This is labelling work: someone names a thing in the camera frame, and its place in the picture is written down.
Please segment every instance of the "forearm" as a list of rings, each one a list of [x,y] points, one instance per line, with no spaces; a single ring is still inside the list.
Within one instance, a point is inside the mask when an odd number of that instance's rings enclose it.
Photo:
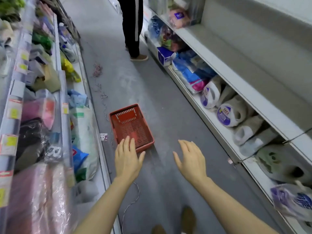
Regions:
[[[130,185],[131,182],[116,178],[76,228],[74,234],[110,234]]]
[[[210,178],[194,185],[228,234],[277,234]]]

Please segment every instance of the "brown shoe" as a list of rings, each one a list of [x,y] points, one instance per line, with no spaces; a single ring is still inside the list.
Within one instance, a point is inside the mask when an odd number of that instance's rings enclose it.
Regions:
[[[148,58],[149,57],[147,55],[140,54],[136,58],[130,57],[130,60],[131,61],[146,61],[146,60],[148,60]]]
[[[152,229],[152,234],[166,234],[166,231],[162,225],[158,224]]]
[[[196,227],[196,217],[193,210],[186,206],[182,211],[181,228],[185,234],[193,234]]]

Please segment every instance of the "aisle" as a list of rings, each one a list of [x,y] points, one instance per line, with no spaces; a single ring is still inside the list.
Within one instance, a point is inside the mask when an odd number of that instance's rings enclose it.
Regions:
[[[172,151],[181,155],[178,139],[194,141],[206,157],[208,175],[280,232],[256,195],[234,166],[228,163],[228,155],[169,75],[151,56],[147,62],[130,61],[125,51],[122,16],[117,14],[108,0],[61,1],[81,35],[100,133],[109,134],[109,140],[103,142],[103,146],[111,180],[115,177],[116,144],[113,142],[111,145],[111,125],[105,119],[106,114],[139,103],[155,138],[155,146],[147,151],[137,179],[141,193],[138,202],[127,210],[124,233],[147,234],[159,223],[167,233],[178,233],[184,205],[193,208],[198,233],[225,233],[209,206],[177,170]],[[143,43],[140,50],[149,54]],[[103,100],[101,94],[95,92],[98,87],[92,77],[96,61],[103,67],[103,74],[96,79],[107,95]],[[137,194],[135,185],[132,185],[119,210],[120,223],[125,208],[137,198]]]

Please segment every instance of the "hand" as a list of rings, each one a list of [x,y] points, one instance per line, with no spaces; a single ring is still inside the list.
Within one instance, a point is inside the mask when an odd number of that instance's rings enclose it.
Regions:
[[[185,179],[195,186],[207,177],[205,157],[194,142],[178,141],[183,152],[183,162],[180,161],[176,152],[173,152],[174,160]]]
[[[123,180],[129,181],[129,185],[138,177],[138,174],[142,168],[145,152],[138,156],[135,151],[135,139],[130,137],[122,139],[115,151],[115,167],[116,178],[121,177]]]

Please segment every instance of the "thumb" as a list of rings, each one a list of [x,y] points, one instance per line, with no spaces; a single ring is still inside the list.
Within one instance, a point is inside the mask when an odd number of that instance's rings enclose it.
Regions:
[[[174,153],[174,161],[176,162],[177,164],[177,168],[181,171],[182,169],[182,163],[180,161],[180,158],[178,156],[178,154],[176,152],[173,152]]]
[[[140,154],[140,157],[138,158],[138,161],[139,161],[140,164],[143,164],[144,157],[145,157],[145,151],[142,152],[142,153]]]

